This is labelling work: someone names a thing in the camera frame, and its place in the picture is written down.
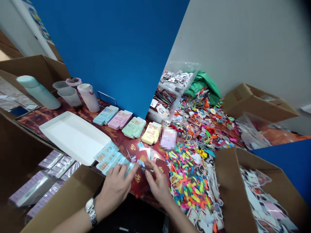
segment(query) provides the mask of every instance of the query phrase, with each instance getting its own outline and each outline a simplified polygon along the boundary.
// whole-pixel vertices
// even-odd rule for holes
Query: table
[[[88,110],[88,108],[86,107],[85,103],[83,100],[83,107],[79,110],[75,110],[72,107],[70,107],[62,98],[58,99],[62,106],[59,109],[56,110],[49,110],[45,107],[40,107],[35,109],[34,111],[31,111],[25,115],[22,115],[18,118],[16,118],[16,121],[23,127],[27,128],[28,130],[30,130],[32,133],[36,134],[37,136],[39,136],[42,140],[44,140],[46,143],[48,143],[49,145],[51,145],[52,147],[56,148],[57,147],[40,131],[39,126],[48,122],[49,120],[53,119],[54,117],[69,111],[72,112],[78,116],[80,116],[81,118],[83,118],[84,120],[86,120],[87,122],[89,122],[90,124],[92,124],[93,126],[95,126],[96,128],[98,128],[99,130],[101,130],[102,132],[104,132],[106,135],[108,135],[112,142],[120,149],[120,153],[122,155],[124,155],[127,159],[130,160],[129,155],[127,153],[126,148],[124,147],[124,145],[126,145],[126,142],[132,140],[131,138],[126,137],[121,130],[114,130],[108,126],[100,126],[97,125],[95,123],[93,123],[93,119],[98,115],[98,112],[96,113],[92,113]],[[100,100],[99,104],[102,107],[106,107],[109,106],[108,103]],[[147,124],[145,126],[145,128],[143,129],[143,132],[141,134],[141,136],[136,139],[137,141],[141,141],[141,137],[144,134],[150,120],[146,119]],[[240,142],[241,138],[239,136],[239,134],[237,134],[234,131],[229,131],[226,126],[224,124],[221,123],[217,123],[216,121],[213,121],[213,123],[216,126],[216,130],[218,132],[222,131],[222,132],[226,132],[228,134],[230,134],[230,136],[232,138],[237,139],[238,142],[235,142],[234,144],[236,146],[240,146],[240,147],[245,147],[243,143]],[[94,171],[98,172],[99,174],[103,175],[97,168],[96,168],[96,164],[97,162],[91,167]],[[141,197],[141,199],[145,202],[147,202],[148,204],[152,205],[153,207],[163,211],[162,206],[155,200],[155,198],[153,197],[153,195],[151,194],[151,192],[147,192],[144,196]]]

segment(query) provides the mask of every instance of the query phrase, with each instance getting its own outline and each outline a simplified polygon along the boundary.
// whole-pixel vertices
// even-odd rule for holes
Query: hand
[[[163,207],[167,206],[171,202],[174,202],[171,192],[168,188],[167,179],[165,175],[159,170],[158,166],[150,159],[147,159],[145,165],[151,167],[151,169],[155,172],[156,181],[154,181],[151,173],[148,170],[145,172],[153,196]]]
[[[128,165],[117,164],[108,171],[103,188],[95,201],[95,212],[98,222],[111,214],[126,199],[139,164],[135,164],[128,176],[125,172]]]

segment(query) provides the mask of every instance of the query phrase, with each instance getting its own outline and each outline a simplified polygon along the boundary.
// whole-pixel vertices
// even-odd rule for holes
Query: red envelope
[[[168,175],[169,174],[169,168],[167,166],[167,162],[160,160],[160,159],[156,159],[155,164],[159,167],[159,170],[165,174],[166,179],[167,179],[167,184],[169,185],[170,184],[169,175]]]
[[[138,147],[137,143],[138,142],[133,139],[133,140],[128,141],[125,144],[125,148],[127,149],[128,153],[130,155],[131,160],[133,158],[135,158],[136,152],[139,151],[139,147]]]
[[[147,181],[145,171],[142,170],[141,168],[138,168],[135,177],[132,180],[130,192],[135,195],[136,199],[138,199],[148,190],[149,190],[149,183]]]
[[[156,150],[157,152],[159,152],[164,158],[166,157],[166,153],[165,150],[161,149],[159,146],[159,141],[157,141],[154,145],[153,148],[154,150]]]
[[[141,150],[141,151],[136,151],[136,160],[140,160],[140,161],[147,161],[148,158],[148,153],[145,150]]]

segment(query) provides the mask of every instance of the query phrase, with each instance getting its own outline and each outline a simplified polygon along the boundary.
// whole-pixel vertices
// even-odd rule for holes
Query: green plastic bag
[[[216,83],[208,76],[205,71],[199,70],[197,76],[195,76],[190,88],[185,91],[185,94],[196,96],[202,88],[208,87],[209,89],[209,102],[211,106],[218,104],[221,95]]]

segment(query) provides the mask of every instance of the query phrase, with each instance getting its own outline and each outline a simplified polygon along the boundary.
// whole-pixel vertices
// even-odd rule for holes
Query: plastic cup
[[[57,92],[72,108],[78,109],[82,107],[82,102],[78,96],[77,90],[73,87],[66,88],[66,94]]]
[[[58,81],[53,83],[52,85],[60,94],[62,97],[63,95],[68,96],[68,93],[71,93],[70,86],[66,83],[66,81]]]

